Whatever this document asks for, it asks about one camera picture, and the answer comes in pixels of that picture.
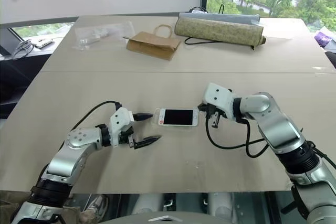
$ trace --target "smartphone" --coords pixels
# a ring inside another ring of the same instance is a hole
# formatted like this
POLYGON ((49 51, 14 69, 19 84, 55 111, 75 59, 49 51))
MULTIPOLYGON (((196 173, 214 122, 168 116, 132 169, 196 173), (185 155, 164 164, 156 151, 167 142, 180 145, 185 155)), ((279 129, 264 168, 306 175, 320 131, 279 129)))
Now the smartphone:
POLYGON ((159 125, 197 126, 198 109, 160 109, 159 125))

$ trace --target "table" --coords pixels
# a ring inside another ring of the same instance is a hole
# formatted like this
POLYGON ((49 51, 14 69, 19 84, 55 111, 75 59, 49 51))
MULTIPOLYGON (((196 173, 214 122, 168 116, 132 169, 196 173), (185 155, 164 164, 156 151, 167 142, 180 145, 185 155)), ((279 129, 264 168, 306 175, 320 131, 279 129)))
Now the table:
MULTIPOLYGON (((135 33, 152 33, 159 24, 175 26, 177 17, 83 16, 63 39, 42 71, 108 72, 218 72, 218 73, 335 73, 307 27, 300 19, 262 18, 267 37, 253 51, 245 45, 227 43, 192 45, 181 43, 171 61, 131 52, 120 42, 96 43, 93 49, 74 47, 75 29, 132 21, 135 33), (274 38, 292 37, 292 39, 274 38)), ((181 41, 185 37, 176 36, 181 41)))
MULTIPOLYGON (((333 73, 40 72, 0 131, 0 189, 30 190, 67 132, 99 102, 120 101, 133 112, 190 108, 201 102, 209 82, 240 95, 269 92, 297 126, 304 128, 305 137, 336 160, 333 73)), ((114 106, 106 105, 82 126, 107 123, 113 112, 114 106)), ((119 146, 92 154, 73 192, 290 189, 289 178, 270 149, 256 159, 247 157, 243 148, 217 149, 206 137, 204 115, 199 120, 198 127, 177 130, 157 126, 155 121, 138 123, 139 137, 163 137, 139 150, 119 146)), ((251 124, 251 139, 259 138, 255 123, 251 124)), ((244 126, 221 120, 220 129, 212 130, 212 135, 219 144, 235 145, 245 141, 245 132, 244 126)))

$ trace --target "shoe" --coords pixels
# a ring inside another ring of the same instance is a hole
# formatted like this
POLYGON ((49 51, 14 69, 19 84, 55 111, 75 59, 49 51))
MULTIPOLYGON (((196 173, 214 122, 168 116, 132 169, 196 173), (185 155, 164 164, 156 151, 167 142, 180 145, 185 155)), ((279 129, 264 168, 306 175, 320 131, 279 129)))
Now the shoe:
POLYGON ((109 206, 109 198, 104 194, 99 194, 87 207, 86 210, 94 211, 97 219, 97 223, 101 222, 104 218, 107 207, 109 206))

